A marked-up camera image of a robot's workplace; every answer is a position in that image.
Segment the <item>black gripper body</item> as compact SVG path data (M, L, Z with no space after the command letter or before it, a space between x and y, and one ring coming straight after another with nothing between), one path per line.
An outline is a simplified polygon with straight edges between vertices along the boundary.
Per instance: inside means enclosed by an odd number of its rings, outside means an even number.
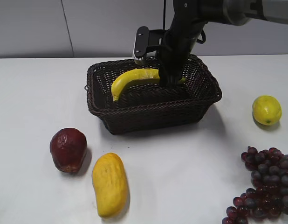
M165 32L162 47L158 51L161 86L175 86L193 46L203 31L203 22L173 22Z

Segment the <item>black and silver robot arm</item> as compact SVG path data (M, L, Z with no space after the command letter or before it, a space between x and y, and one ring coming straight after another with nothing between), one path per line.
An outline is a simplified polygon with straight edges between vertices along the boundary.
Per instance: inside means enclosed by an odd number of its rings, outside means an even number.
M175 86L208 22L234 26L251 19L288 24L288 0L175 0L174 17L158 52L161 86Z

